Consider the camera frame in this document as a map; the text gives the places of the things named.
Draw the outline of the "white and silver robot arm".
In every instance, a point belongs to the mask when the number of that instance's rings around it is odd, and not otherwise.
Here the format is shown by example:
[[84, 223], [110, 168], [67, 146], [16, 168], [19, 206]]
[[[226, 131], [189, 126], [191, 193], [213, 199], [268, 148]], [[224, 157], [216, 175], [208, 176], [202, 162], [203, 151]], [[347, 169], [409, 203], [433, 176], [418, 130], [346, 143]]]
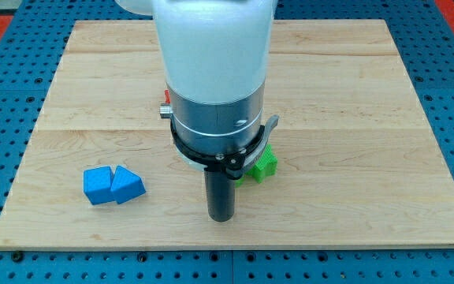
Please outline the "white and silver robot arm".
[[173, 138], [189, 159], [234, 169], [259, 143], [277, 2], [117, 0], [153, 18]]

